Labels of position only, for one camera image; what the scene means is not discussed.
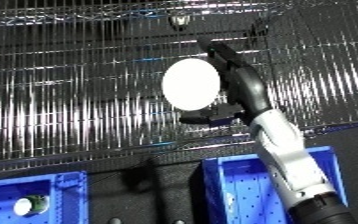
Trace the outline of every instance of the blue plastic tray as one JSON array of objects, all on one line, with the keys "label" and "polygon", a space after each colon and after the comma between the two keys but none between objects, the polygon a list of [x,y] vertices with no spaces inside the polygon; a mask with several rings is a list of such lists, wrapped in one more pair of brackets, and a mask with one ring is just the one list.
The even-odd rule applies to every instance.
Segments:
[{"label": "blue plastic tray", "polygon": [[[15,202],[34,194],[48,195],[49,209],[28,217],[16,215]],[[87,194],[84,172],[0,180],[0,224],[87,224]]]},{"label": "blue plastic tray", "polygon": [[[337,158],[331,147],[308,151],[347,204]],[[203,161],[211,224],[292,223],[263,163],[254,155]]]}]

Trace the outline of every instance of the white cap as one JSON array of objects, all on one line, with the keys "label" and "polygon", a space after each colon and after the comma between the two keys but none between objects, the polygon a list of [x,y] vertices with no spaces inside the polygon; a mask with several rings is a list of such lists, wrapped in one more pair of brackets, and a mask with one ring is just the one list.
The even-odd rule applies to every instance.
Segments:
[{"label": "white cap", "polygon": [[181,110],[202,109],[214,102],[220,77],[206,61],[189,58],[172,65],[162,80],[165,98]]},{"label": "white cap", "polygon": [[31,212],[32,207],[33,205],[30,200],[27,198],[21,198],[16,202],[13,210],[15,211],[16,215],[25,216]]}]

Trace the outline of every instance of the small bottle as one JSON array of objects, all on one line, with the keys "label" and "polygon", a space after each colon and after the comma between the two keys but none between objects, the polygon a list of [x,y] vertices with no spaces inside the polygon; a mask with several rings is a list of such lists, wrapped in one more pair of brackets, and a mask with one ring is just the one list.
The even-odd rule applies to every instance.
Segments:
[{"label": "small bottle", "polygon": [[49,197],[45,195],[28,195],[16,201],[13,207],[18,216],[41,214],[49,208]]}]

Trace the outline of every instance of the silver arm segment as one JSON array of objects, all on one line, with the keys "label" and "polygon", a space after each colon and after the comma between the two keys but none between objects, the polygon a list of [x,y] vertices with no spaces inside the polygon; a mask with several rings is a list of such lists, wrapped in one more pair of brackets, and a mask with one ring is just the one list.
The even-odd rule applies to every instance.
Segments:
[{"label": "silver arm segment", "polygon": [[257,154],[267,167],[286,209],[315,195],[335,192],[305,150],[300,130],[280,110],[268,110],[251,123]]}]

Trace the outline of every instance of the metal wire shelf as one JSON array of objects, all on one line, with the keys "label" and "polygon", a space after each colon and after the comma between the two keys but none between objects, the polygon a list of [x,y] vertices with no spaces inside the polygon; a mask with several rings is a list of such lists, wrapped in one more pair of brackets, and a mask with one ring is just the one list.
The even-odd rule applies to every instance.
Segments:
[{"label": "metal wire shelf", "polygon": [[[0,171],[247,144],[240,124],[183,125],[164,100],[164,71],[205,58],[203,35],[243,54],[304,130],[358,122],[358,0],[12,2],[0,0]],[[190,22],[177,31],[173,16]]]}]

